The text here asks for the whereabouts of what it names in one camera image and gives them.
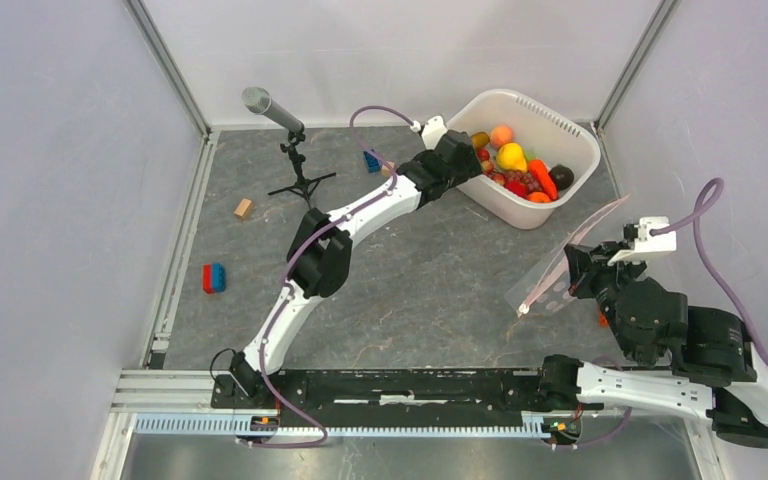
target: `blue lego brick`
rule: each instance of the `blue lego brick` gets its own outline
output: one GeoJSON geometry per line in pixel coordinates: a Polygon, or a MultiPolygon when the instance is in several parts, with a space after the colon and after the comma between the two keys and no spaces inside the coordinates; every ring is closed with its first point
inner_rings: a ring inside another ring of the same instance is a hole
{"type": "Polygon", "coordinates": [[[214,263],[210,266],[210,286],[214,292],[225,291],[225,267],[221,263],[214,263]]]}
{"type": "Polygon", "coordinates": [[[369,152],[363,152],[363,159],[366,160],[366,169],[369,173],[375,173],[381,171],[381,164],[378,163],[378,159],[369,154],[369,152]]]}

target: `tripod stand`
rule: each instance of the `tripod stand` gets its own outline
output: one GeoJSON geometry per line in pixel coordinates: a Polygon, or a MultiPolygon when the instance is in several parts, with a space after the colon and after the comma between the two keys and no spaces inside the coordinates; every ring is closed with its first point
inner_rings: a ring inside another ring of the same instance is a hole
{"type": "Polygon", "coordinates": [[[337,175],[337,173],[331,172],[327,175],[322,175],[311,180],[305,178],[304,172],[302,171],[302,163],[304,163],[306,158],[296,150],[296,146],[302,143],[304,139],[304,131],[300,131],[298,133],[290,132],[287,135],[287,143],[289,145],[284,145],[283,143],[281,144],[281,151],[290,157],[290,162],[293,164],[293,171],[296,172],[296,183],[288,187],[273,190],[267,193],[267,195],[275,195],[276,193],[281,192],[295,193],[296,195],[304,198],[305,202],[307,202],[308,208],[311,208],[310,196],[313,195],[313,191],[316,190],[316,187],[319,186],[319,182],[325,180],[326,178],[331,178],[337,175]]]}

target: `microphone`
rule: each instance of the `microphone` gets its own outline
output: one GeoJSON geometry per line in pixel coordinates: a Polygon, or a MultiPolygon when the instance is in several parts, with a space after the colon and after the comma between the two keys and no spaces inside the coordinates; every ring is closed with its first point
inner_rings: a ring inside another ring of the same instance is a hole
{"type": "Polygon", "coordinates": [[[304,124],[281,105],[272,101],[272,96],[261,87],[248,87],[243,90],[243,103],[255,115],[265,115],[266,118],[281,125],[290,133],[299,134],[304,130],[304,124]]]}

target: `white wall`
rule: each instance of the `white wall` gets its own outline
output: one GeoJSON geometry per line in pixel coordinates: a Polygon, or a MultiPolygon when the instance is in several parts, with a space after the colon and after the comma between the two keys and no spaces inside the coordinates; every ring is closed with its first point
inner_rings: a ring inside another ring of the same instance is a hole
{"type": "MultiPolygon", "coordinates": [[[[688,213],[713,176],[726,193],[702,220],[713,262],[754,316],[768,349],[768,2],[679,4],[607,127],[620,188],[650,214],[688,213]]],[[[692,303],[730,304],[705,273],[690,230],[653,275],[692,303]]],[[[768,451],[719,446],[730,478],[768,477],[768,451]]]]}
{"type": "MultiPolygon", "coordinates": [[[[209,123],[268,123],[265,87],[308,125],[357,108],[450,117],[519,90],[572,119],[599,113],[657,0],[146,0],[209,123]]],[[[364,123],[392,121],[364,114],[364,123]]]]}
{"type": "Polygon", "coordinates": [[[0,2],[0,479],[89,475],[199,141],[123,2],[0,2]]]}

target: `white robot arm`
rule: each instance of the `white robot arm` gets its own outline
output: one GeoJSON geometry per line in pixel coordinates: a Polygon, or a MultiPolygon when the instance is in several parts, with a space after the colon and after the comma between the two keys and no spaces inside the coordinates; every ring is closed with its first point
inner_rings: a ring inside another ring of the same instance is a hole
{"type": "MultiPolygon", "coordinates": [[[[250,381],[257,379],[261,349],[265,373],[281,369],[290,344],[310,312],[345,281],[355,245],[394,218],[415,211],[481,174],[470,138],[465,133],[449,132],[442,117],[429,120],[420,135],[427,150],[400,166],[399,175],[390,182],[350,205],[324,214],[313,209],[305,215],[288,259],[323,225],[335,219],[344,220],[323,234],[319,242],[311,244],[298,259],[267,320],[243,351],[249,369],[245,374],[239,372],[241,376],[250,381]]],[[[247,391],[252,389],[243,385],[249,381],[238,383],[247,391]]]]}

